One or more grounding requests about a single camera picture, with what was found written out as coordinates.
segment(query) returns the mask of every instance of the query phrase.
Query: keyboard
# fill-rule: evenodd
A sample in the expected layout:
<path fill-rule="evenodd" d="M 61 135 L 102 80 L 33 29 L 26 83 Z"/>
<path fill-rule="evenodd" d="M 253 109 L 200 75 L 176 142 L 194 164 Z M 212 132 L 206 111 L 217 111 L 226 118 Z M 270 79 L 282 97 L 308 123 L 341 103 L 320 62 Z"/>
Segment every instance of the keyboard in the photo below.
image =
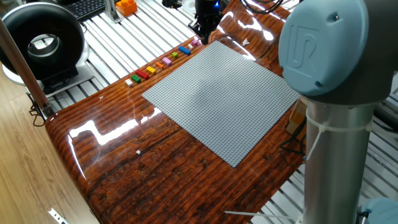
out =
<path fill-rule="evenodd" d="M 85 21 L 102 13 L 105 9 L 105 2 L 104 0 L 79 0 L 63 7 L 68 9 L 78 21 Z"/>

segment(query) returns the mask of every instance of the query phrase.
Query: glossy wooden tabletop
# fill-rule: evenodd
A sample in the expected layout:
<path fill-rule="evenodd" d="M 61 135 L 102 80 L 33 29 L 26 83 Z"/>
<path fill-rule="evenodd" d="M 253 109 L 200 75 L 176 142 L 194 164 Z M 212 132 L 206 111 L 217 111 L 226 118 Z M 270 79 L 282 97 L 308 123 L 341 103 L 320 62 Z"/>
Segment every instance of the glossy wooden tabletop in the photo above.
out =
<path fill-rule="evenodd" d="M 253 16 L 232 0 L 224 15 L 210 42 L 281 75 L 278 40 L 289 13 Z M 140 68 L 157 69 L 148 80 L 127 87 L 129 75 L 47 120 L 53 145 L 101 223 L 243 223 L 251 217 L 224 211 L 259 211 L 301 163 L 278 148 L 290 137 L 290 110 L 234 169 L 141 96 L 204 48 L 191 56 L 173 49 L 178 59 L 168 52 Z M 155 63 L 163 57 L 173 65 L 162 70 Z"/>

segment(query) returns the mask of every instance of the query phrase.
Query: yellow lego brick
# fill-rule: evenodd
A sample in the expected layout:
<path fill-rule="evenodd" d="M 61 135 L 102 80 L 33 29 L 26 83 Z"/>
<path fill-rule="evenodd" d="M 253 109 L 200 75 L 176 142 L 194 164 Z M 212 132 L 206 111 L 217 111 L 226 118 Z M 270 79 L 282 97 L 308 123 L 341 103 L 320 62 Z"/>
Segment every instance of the yellow lego brick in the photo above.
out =
<path fill-rule="evenodd" d="M 152 68 L 151 66 L 147 67 L 147 71 L 150 72 L 151 74 L 155 75 L 156 74 L 156 69 Z"/>

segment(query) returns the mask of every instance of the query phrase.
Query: wooden pole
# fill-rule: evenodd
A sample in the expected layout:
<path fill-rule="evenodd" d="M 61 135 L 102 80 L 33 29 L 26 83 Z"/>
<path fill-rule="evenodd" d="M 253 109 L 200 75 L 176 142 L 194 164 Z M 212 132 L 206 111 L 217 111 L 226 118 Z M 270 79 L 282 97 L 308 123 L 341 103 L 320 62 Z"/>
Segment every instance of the wooden pole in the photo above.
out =
<path fill-rule="evenodd" d="M 19 76 L 21 76 L 34 101 L 38 104 L 40 109 L 48 109 L 50 106 L 48 99 L 45 97 L 44 92 L 37 83 L 36 78 L 34 77 L 24 57 L 15 44 L 14 39 L 12 39 L 11 34 L 8 32 L 6 25 L 4 25 L 1 19 L 0 21 L 0 47 L 7 55 L 8 59 L 12 63 L 12 66 L 14 66 L 14 68 L 17 70 Z"/>

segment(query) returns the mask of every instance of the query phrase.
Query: orange object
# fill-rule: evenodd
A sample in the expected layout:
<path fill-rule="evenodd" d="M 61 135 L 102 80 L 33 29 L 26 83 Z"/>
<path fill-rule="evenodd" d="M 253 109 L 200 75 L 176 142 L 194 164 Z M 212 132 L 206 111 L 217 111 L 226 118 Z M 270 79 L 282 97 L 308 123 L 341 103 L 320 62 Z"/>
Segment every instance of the orange object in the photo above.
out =
<path fill-rule="evenodd" d="M 161 63 L 159 63 L 159 62 L 156 62 L 155 65 L 158 66 L 158 67 L 161 68 L 161 69 L 164 68 L 164 66 L 163 66 Z"/>
<path fill-rule="evenodd" d="M 135 0 L 122 0 L 116 3 L 116 9 L 124 16 L 129 16 L 137 12 Z"/>

